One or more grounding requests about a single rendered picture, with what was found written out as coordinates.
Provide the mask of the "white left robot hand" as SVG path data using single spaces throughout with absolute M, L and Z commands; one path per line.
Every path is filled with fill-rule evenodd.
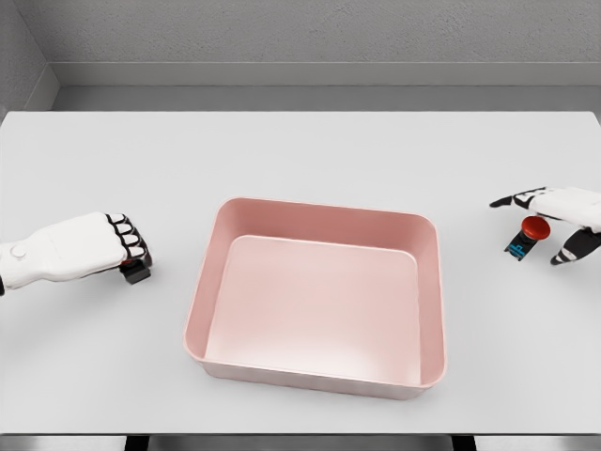
M 152 257 L 141 233 L 122 213 L 92 212 L 42 231 L 50 245 L 44 259 L 48 277 L 66 282 L 106 272 L 126 260 Z

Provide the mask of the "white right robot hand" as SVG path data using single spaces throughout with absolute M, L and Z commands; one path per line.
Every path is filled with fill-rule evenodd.
M 529 211 L 530 216 L 563 221 L 578 228 L 551 258 L 553 266 L 581 260 L 601 248 L 601 193 L 574 187 L 541 187 L 489 204 L 493 209 L 510 205 Z

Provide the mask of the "black industrial switch red button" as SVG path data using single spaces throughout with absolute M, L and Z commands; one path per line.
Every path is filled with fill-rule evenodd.
M 124 261 L 118 266 L 118 269 L 129 284 L 135 285 L 151 275 L 151 266 L 150 259 L 137 258 Z
M 520 225 L 519 232 L 512 238 L 504 251 L 521 261 L 537 244 L 550 235 L 550 225 L 541 216 L 528 216 Z

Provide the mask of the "pink rectangular basket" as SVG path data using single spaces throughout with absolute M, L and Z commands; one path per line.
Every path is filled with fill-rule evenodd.
M 416 213 L 229 199 L 183 344 L 216 378 L 416 397 L 447 369 L 438 230 Z

